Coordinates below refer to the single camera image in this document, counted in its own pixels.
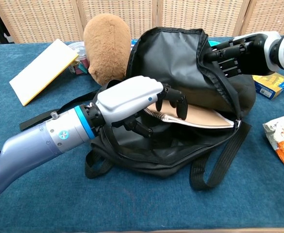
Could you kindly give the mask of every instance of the brown plush toy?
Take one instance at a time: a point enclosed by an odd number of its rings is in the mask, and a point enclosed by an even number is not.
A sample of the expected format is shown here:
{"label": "brown plush toy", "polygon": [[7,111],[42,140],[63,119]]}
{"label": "brown plush toy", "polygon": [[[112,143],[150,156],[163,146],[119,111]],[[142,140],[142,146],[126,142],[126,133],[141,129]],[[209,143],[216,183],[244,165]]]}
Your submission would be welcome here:
{"label": "brown plush toy", "polygon": [[129,26],[113,14],[90,19],[84,29],[84,46],[92,78],[100,85],[112,79],[122,80],[131,52]]}

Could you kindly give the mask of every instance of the robotic arm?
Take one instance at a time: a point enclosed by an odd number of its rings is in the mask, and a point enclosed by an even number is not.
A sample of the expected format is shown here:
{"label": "robotic arm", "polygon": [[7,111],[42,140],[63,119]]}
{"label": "robotic arm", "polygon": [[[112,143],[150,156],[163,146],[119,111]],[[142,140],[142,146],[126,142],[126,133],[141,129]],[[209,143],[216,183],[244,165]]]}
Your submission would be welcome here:
{"label": "robotic arm", "polygon": [[239,74],[265,76],[284,69],[284,36],[275,31],[237,36],[212,49],[205,61],[218,62],[228,78]]}
{"label": "robotic arm", "polygon": [[[284,37],[277,32],[258,32],[237,36],[215,45],[204,56],[217,62],[226,77],[239,74],[269,75],[284,69]],[[132,130],[145,137],[151,129],[135,118],[147,106],[170,101],[178,117],[185,119],[185,96],[170,86],[148,77],[137,76],[98,94],[96,103],[79,105],[27,129],[11,138],[0,151],[0,194],[16,179],[53,158],[95,138],[103,125]]]}
{"label": "robotic arm", "polygon": [[155,79],[137,76],[100,93],[97,101],[76,106],[11,138],[0,151],[0,194],[16,179],[57,156],[95,138],[104,125],[124,125],[145,137],[151,130],[135,120],[138,113],[162,100],[176,107],[178,117],[186,119],[185,96]]}

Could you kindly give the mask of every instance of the open bag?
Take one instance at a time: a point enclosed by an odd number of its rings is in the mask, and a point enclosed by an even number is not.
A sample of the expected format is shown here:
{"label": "open bag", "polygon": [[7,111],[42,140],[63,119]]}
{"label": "open bag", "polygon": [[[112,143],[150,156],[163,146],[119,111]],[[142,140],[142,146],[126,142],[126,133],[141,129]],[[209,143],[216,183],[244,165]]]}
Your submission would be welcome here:
{"label": "open bag", "polygon": [[[211,51],[202,29],[154,28],[133,47],[125,79],[143,75],[167,83],[182,91],[188,104],[214,109],[234,126],[196,128],[162,122],[146,112],[137,120],[153,130],[151,138],[124,127],[104,126],[100,136],[90,142],[92,150],[85,163],[88,178],[103,175],[115,165],[165,178],[191,163],[193,188],[208,189],[222,181],[250,129],[242,119],[251,110],[256,92],[251,75],[226,78],[218,63],[204,62],[204,54]],[[99,91],[118,82],[111,81]],[[212,150],[225,142],[225,150],[205,182],[206,162]]]}

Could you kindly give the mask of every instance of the table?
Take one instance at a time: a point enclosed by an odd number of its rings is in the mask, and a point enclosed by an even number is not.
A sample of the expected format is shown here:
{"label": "table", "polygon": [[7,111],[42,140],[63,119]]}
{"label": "table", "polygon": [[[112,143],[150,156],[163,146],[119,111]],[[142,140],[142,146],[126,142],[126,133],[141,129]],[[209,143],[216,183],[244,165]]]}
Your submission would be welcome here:
{"label": "table", "polygon": [[[0,45],[0,148],[20,132],[19,123],[99,88],[90,76],[65,70],[23,107],[9,81],[48,45]],[[272,101],[257,95],[245,118],[252,125],[246,141],[223,182],[206,192],[190,187],[189,166],[167,179],[115,167],[89,180],[84,159],[90,147],[83,144],[20,177],[0,195],[0,232],[284,227],[284,165],[262,128],[283,115],[284,93]]]}

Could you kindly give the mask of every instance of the wicker panel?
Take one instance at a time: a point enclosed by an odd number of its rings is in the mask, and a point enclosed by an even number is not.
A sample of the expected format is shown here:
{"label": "wicker panel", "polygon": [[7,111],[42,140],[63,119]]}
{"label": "wicker panel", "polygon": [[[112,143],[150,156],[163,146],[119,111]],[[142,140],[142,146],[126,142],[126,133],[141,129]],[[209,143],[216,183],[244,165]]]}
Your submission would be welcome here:
{"label": "wicker panel", "polygon": [[159,21],[165,27],[203,28],[209,36],[232,36],[248,0],[162,0]]}
{"label": "wicker panel", "polygon": [[284,0],[255,0],[252,4],[242,33],[278,31],[284,34]]}
{"label": "wicker panel", "polygon": [[17,43],[76,41],[83,33],[73,0],[0,0],[0,16]]}
{"label": "wicker panel", "polygon": [[155,25],[154,0],[77,0],[84,26],[94,16],[111,13],[121,17],[130,27],[131,38],[137,39]]}

